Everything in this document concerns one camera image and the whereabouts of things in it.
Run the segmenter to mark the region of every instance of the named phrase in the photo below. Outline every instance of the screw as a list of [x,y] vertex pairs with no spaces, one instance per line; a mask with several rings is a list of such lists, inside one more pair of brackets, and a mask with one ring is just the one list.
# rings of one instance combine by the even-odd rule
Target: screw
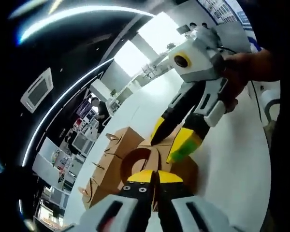
[[146,192],[147,189],[146,188],[139,188],[139,192]]

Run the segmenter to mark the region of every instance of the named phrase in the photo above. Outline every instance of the computer monitor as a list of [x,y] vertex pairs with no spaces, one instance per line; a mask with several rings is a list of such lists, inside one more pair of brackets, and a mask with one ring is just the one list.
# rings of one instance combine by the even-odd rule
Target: computer monitor
[[177,28],[176,30],[181,35],[191,31],[190,28],[187,25],[183,25],[180,28]]

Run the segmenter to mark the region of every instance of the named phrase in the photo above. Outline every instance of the window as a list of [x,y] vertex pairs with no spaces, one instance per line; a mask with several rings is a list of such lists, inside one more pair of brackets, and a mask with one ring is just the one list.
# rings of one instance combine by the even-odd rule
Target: window
[[150,61],[131,41],[127,41],[115,55],[115,62],[133,77]]
[[140,36],[157,52],[167,51],[170,43],[179,44],[186,40],[176,30],[179,26],[165,13],[161,12],[139,29]]

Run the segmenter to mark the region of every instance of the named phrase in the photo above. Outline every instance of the white countertop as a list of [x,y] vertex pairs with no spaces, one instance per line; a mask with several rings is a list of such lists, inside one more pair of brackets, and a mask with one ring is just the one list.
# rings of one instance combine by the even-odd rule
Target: white countertop
[[[70,193],[64,224],[78,223],[85,208],[78,187],[85,187],[108,145],[106,133],[130,126],[148,138],[157,119],[178,92],[182,79],[170,70],[126,99],[94,144]],[[198,194],[215,204],[232,225],[247,232],[259,231],[271,185],[266,138],[255,103],[246,91],[236,109],[209,131],[203,145],[192,154],[200,172]],[[162,231],[153,213],[147,231]]]

